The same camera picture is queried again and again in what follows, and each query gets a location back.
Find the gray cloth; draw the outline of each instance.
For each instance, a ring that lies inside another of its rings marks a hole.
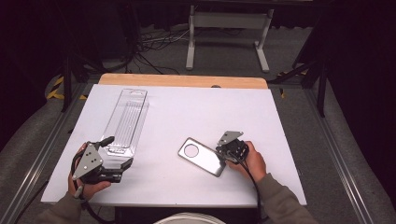
[[[257,185],[262,196],[264,211],[275,223],[317,223],[311,214],[300,205],[295,194],[288,187],[280,185],[273,179],[271,174],[266,175]],[[79,223],[80,215],[81,205],[79,200],[66,193],[51,209],[38,215],[35,219],[35,224],[74,224]],[[187,218],[184,218],[161,223],[176,224],[193,222],[194,224],[206,224],[210,223],[210,221],[213,222],[213,220],[189,221]]]

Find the white table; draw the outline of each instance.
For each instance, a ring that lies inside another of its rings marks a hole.
[[[150,106],[134,163],[122,180],[92,203],[111,206],[255,207],[250,180],[226,167],[221,177],[177,155],[188,137],[214,148],[224,131],[242,131],[264,156],[267,172],[306,204],[276,106],[269,90],[95,85],[56,165],[42,202],[67,191],[70,163],[82,143],[98,141],[122,89],[148,91]],[[100,151],[105,166],[117,162]]]

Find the clear plastic container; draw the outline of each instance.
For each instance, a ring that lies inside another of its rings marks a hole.
[[[132,158],[139,142],[146,115],[149,110],[148,92],[124,89],[102,139],[114,136],[114,142],[105,147],[109,156]]]

